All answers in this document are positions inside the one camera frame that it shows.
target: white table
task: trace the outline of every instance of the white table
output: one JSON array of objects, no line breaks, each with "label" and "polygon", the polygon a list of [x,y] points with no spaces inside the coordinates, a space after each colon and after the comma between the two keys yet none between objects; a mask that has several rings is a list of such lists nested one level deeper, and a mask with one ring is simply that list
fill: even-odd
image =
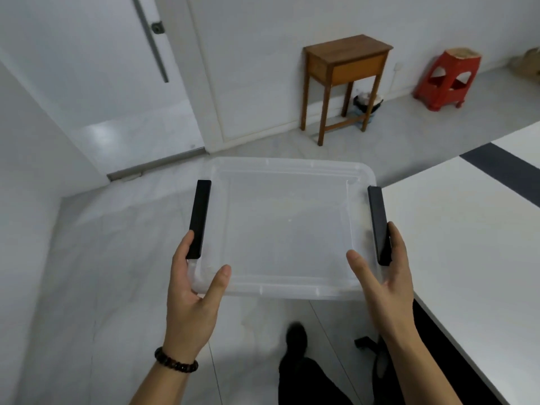
[{"label": "white table", "polygon": [[[540,167],[540,122],[493,143]],[[423,308],[503,403],[540,403],[540,208],[461,157],[383,195]]]}]

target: beaded bracelet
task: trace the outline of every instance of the beaded bracelet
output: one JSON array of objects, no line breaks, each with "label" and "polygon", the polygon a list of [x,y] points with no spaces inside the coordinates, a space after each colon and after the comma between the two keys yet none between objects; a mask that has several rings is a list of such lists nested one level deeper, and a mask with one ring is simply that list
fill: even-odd
[{"label": "beaded bracelet", "polygon": [[173,360],[163,352],[163,347],[156,349],[156,352],[154,352],[154,357],[156,357],[156,361],[158,361],[164,367],[186,374],[195,372],[197,371],[197,368],[199,368],[199,363],[197,361],[194,361],[193,364],[182,364],[181,362]]}]

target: red plastic stool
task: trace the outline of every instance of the red plastic stool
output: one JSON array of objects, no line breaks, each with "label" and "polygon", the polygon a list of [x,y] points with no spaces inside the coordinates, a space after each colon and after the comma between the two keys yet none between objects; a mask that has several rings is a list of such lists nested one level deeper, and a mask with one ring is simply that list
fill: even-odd
[{"label": "red plastic stool", "polygon": [[[422,99],[430,111],[439,111],[443,105],[452,102],[457,102],[456,108],[461,108],[478,72],[481,59],[480,54],[469,48],[447,49],[422,79],[413,97]],[[432,76],[438,67],[443,68],[446,74]],[[466,84],[457,79],[465,72],[471,73]]]}]

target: marble floor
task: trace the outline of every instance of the marble floor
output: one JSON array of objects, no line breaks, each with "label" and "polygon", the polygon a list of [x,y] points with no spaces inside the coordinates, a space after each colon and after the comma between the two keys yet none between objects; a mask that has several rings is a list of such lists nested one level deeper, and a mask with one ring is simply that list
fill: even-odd
[{"label": "marble floor", "polygon": [[204,147],[189,100],[81,129],[68,137],[107,174]]},{"label": "marble floor", "polygon": [[[481,74],[463,108],[427,111],[409,96],[385,102],[366,133],[315,142],[316,125],[213,156],[368,164],[386,186],[540,120],[540,88],[504,69]],[[201,156],[64,199],[51,242],[19,385],[19,404],[127,403],[163,340],[168,271],[188,229]],[[371,405],[375,337],[358,302],[226,296],[184,404],[276,404],[284,333],[304,323],[308,355],[352,400]]]}]

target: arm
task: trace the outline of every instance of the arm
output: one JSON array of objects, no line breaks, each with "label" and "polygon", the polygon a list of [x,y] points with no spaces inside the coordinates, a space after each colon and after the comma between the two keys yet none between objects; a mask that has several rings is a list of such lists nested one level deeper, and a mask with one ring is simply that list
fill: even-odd
[{"label": "arm", "polygon": [[390,222],[388,227],[392,263],[382,284],[360,254],[349,250],[347,260],[362,285],[370,317],[388,347],[405,402],[407,405],[461,404],[416,330],[407,250],[395,224]]},{"label": "arm", "polygon": [[[172,359],[191,364],[206,345],[215,327],[221,297],[231,278],[231,267],[216,273],[208,292],[200,298],[187,278],[186,255],[193,241],[188,231],[178,246],[171,266],[167,294],[167,329],[163,352]],[[174,405],[181,400],[189,374],[166,368],[157,362],[140,385],[131,405]]]}]

